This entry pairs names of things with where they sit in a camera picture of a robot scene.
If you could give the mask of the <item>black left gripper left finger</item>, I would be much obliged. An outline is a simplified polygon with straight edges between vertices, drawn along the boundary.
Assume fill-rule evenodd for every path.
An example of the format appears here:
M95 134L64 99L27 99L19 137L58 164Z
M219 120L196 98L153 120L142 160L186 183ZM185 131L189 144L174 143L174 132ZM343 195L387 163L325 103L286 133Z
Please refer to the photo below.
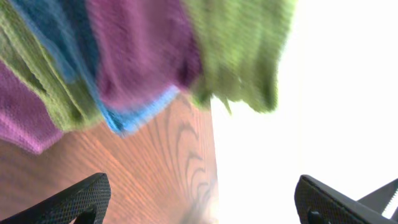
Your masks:
M105 173L95 173L1 224L102 224L111 199Z

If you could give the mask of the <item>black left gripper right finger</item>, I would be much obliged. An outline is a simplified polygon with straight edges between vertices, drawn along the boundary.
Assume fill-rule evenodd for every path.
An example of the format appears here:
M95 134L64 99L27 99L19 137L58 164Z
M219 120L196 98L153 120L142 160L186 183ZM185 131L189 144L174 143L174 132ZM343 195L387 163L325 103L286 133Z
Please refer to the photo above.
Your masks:
M301 224L397 224L397 180L353 200L319 180L301 175L294 201ZM392 214L384 212L391 205Z

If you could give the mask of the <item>light green microfiber cloth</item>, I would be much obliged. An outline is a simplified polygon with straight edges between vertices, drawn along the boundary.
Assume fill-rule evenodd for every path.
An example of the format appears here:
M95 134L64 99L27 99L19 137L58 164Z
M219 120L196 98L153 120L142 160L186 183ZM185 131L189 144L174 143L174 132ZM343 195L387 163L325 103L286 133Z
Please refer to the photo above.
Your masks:
M277 72L290 33L296 0L185 0L200 51L203 76L192 86L194 102L213 97L242 101L258 113L277 108Z

